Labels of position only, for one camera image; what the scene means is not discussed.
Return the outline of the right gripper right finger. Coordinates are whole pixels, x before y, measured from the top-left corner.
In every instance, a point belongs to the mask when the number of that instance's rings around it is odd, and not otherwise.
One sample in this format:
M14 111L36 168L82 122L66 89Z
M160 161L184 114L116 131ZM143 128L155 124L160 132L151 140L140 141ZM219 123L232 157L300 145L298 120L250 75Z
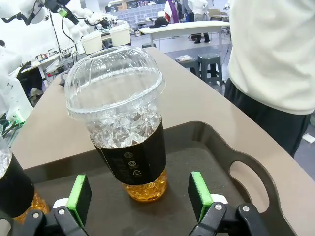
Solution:
M188 195L197 220L191 236L266 236L267 228L255 205L232 207L225 196L211 194L200 172L191 172Z

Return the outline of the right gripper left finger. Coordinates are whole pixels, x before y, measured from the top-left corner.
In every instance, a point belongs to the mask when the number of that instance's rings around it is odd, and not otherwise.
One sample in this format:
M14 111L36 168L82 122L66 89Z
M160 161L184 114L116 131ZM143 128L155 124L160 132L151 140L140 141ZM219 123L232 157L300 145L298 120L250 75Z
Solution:
M87 236L84 229L91 203L92 190L86 175L78 175L64 206L48 214L30 211L23 224L25 236Z

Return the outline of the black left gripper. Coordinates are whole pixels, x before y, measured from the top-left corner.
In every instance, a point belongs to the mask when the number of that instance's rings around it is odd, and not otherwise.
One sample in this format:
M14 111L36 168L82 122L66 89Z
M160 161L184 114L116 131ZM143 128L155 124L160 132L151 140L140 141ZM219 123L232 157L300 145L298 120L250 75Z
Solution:
M58 12L63 18L69 19L76 25L79 23L79 20L74 13L66 7L69 2L70 0L46 0L45 7L51 12Z

